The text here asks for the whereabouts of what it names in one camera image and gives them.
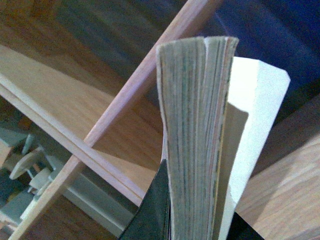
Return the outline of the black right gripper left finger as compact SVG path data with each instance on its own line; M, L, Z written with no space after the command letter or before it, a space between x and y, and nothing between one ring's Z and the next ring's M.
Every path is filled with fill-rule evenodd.
M120 240L169 240L170 192L167 161L163 159L134 217Z

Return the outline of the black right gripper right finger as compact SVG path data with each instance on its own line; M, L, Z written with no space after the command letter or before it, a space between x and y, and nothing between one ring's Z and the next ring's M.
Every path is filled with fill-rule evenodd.
M238 213L234 213L229 240L264 240Z

